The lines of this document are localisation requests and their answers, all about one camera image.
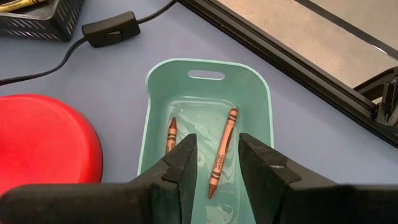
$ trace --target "wire mesh basket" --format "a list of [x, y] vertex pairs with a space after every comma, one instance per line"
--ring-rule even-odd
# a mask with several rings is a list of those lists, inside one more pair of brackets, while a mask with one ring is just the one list
[[48, 0], [0, 12], [0, 35], [66, 42], [72, 37], [84, 0]]

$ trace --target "blue table surface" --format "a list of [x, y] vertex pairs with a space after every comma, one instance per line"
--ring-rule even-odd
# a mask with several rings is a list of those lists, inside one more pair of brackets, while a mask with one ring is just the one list
[[[80, 26], [128, 10], [137, 18], [168, 0], [86, 0]], [[47, 77], [0, 87], [0, 95], [37, 93], [82, 112], [95, 127], [104, 156], [103, 182], [136, 177], [141, 149], [148, 71], [168, 58], [205, 58], [246, 64], [271, 89], [275, 148], [339, 183], [398, 184], [398, 149], [360, 127], [242, 45], [180, 4], [141, 25], [123, 43], [75, 51]], [[0, 78], [43, 72], [56, 66], [72, 44], [0, 37]]]

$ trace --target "bin handle hole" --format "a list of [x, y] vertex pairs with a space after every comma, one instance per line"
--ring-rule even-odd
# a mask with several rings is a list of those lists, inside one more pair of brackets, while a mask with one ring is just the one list
[[209, 79], [209, 80], [223, 80], [225, 75], [221, 72], [212, 72], [212, 71], [201, 71], [201, 70], [190, 70], [188, 72], [188, 76], [191, 78], [201, 78], [201, 79]]

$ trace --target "crayon tip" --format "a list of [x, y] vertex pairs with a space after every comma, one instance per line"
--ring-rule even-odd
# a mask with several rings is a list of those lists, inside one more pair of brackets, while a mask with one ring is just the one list
[[217, 186], [213, 184], [209, 184], [209, 199], [212, 198], [214, 192], [216, 191]]
[[175, 121], [175, 117], [173, 117], [172, 122], [170, 123], [170, 128], [177, 128], [177, 122]]

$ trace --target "black cable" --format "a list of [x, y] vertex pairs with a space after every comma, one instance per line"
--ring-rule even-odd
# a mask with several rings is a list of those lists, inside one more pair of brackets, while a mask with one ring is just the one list
[[[170, 1], [167, 5], [165, 5], [162, 9], [159, 9], [157, 12], [144, 17], [142, 19], [139, 19], [137, 22], [138, 24], [143, 24], [145, 22], [151, 21], [153, 19], [155, 19], [156, 17], [160, 16], [163, 12], [167, 11], [168, 9], [170, 9], [175, 3], [177, 3], [177, 0], [172, 0]], [[68, 49], [67, 53], [65, 54], [64, 58], [62, 59], [61, 63], [56, 66], [55, 68], [46, 71], [46, 72], [42, 72], [42, 73], [37, 73], [37, 74], [33, 74], [33, 75], [25, 75], [25, 76], [21, 76], [21, 77], [14, 77], [14, 78], [6, 78], [3, 80], [0, 80], [0, 86], [3, 85], [7, 85], [7, 84], [11, 84], [11, 83], [17, 83], [17, 82], [22, 82], [22, 81], [26, 81], [26, 80], [31, 80], [34, 78], [39, 78], [39, 77], [43, 77], [45, 75], [51, 74], [53, 72], [56, 72], [57, 70], [59, 70], [60, 68], [62, 68], [66, 62], [68, 61], [68, 59], [70, 58], [70, 56], [72, 55], [72, 53], [81, 45], [84, 44], [87, 40], [82, 37], [81, 39], [79, 39], [78, 41], [76, 41], [75, 43], [72, 44], [72, 46], [70, 46], [70, 48]]]
[[55, 71], [57, 71], [58, 69], [60, 69], [63, 65], [65, 65], [65, 63], [67, 62], [67, 60], [69, 59], [69, 57], [71, 56], [71, 54], [84, 42], [86, 42], [87, 40], [82, 37], [81, 39], [79, 39], [78, 41], [76, 41], [75, 43], [72, 44], [72, 46], [70, 46], [70, 48], [68, 49], [67, 53], [65, 54], [64, 58], [62, 59], [61, 63], [56, 66], [55, 68], [46, 71], [46, 72], [42, 72], [42, 73], [37, 73], [37, 74], [33, 74], [33, 75], [25, 75], [22, 77], [14, 77], [14, 78], [6, 78], [3, 80], [0, 80], [0, 86], [2, 85], [7, 85], [7, 84], [11, 84], [11, 83], [17, 83], [17, 82], [22, 82], [22, 81], [26, 81], [26, 80], [31, 80], [34, 78], [39, 78], [48, 74], [51, 74]]
[[155, 19], [156, 17], [160, 16], [163, 12], [167, 11], [170, 9], [175, 3], [177, 3], [177, 0], [172, 0], [170, 1], [167, 5], [165, 5], [162, 9], [159, 9], [157, 12], [153, 13], [152, 15], [149, 15], [147, 17], [144, 17], [142, 19], [139, 19], [137, 22], [138, 24], [143, 24], [145, 22], [151, 21]]

